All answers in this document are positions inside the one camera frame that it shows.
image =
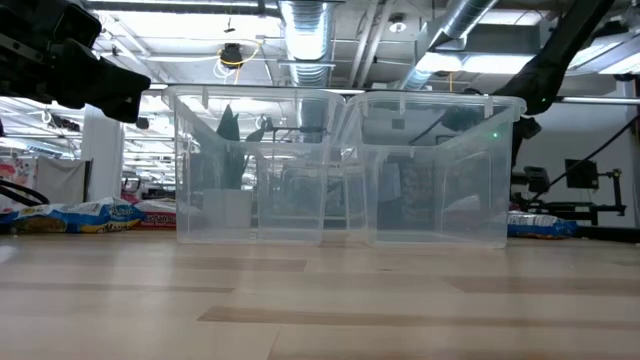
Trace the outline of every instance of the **wooden floor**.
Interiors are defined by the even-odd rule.
[[[0,359],[640,359],[640,247],[174,238],[0,239]]]

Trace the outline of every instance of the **white pillar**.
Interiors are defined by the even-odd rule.
[[[93,160],[88,201],[120,197],[124,159],[124,126],[91,105],[84,110],[82,160]]]

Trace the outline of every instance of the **ceiling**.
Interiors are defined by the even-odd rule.
[[[349,72],[358,46],[359,22],[363,19],[370,0],[346,0],[332,3],[334,6],[334,33],[331,87],[347,86]],[[391,32],[390,23],[384,22],[381,42],[376,51],[376,61],[368,73],[366,84],[387,84],[404,77],[414,61],[414,41],[421,25],[444,13],[446,0],[389,0],[392,13],[404,14],[406,30]],[[137,2],[154,2],[139,0]],[[209,1],[190,0],[197,4]],[[501,0],[481,21],[484,24],[535,26],[541,21],[554,21],[572,1]],[[626,9],[630,1],[617,1],[616,9]],[[176,14],[158,12],[95,11],[103,23],[104,32],[95,43],[96,54],[106,57],[116,65],[150,76],[155,83],[246,84],[286,86],[291,82],[289,68],[278,63],[287,58],[283,40],[283,24],[274,17],[238,16],[227,14]],[[237,73],[214,72],[216,55],[225,43],[239,43],[245,58]],[[500,87],[512,75],[456,72],[451,77],[432,77],[428,83],[434,90],[461,91],[473,87],[491,92]],[[615,81],[608,75],[568,76],[561,95],[602,95],[615,89]],[[69,110],[56,105],[44,106],[28,100],[0,99],[0,117],[5,132],[22,135],[71,135],[78,132],[58,129],[47,123],[47,113],[55,113],[76,122],[82,127],[83,111]],[[169,109],[158,93],[144,96],[141,115],[151,119],[149,130],[126,126],[130,139],[126,144],[127,169],[148,168],[146,160],[154,159],[160,172],[169,173],[173,165],[167,165],[165,154],[173,152],[170,141],[145,141],[143,138],[173,137],[174,128]],[[61,152],[68,157],[78,156],[79,139],[31,139],[24,143]]]

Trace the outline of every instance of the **transparent storage container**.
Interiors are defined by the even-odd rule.
[[[175,86],[163,99],[175,112],[179,241],[321,241],[329,139],[344,108],[341,96]]]
[[[372,92],[347,103],[334,138],[351,228],[376,244],[504,246],[512,126],[521,99]]]

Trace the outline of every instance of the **white wall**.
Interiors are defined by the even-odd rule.
[[[618,85],[618,89],[607,96],[630,96],[629,84]],[[515,169],[521,171],[524,166],[544,167],[549,180],[553,180],[565,171],[565,159],[582,159],[596,150],[632,118],[633,110],[613,105],[554,104],[549,111],[536,116],[543,130],[522,144]],[[617,213],[601,213],[600,225],[636,226],[633,154],[637,150],[634,141],[633,135],[627,132],[593,159],[598,164],[600,173],[614,168],[622,170],[622,203],[627,205],[624,217],[617,216]],[[541,199],[614,204],[613,182],[606,177],[600,178],[600,189],[595,193],[591,190],[569,189],[566,185],[566,180],[561,180]]]

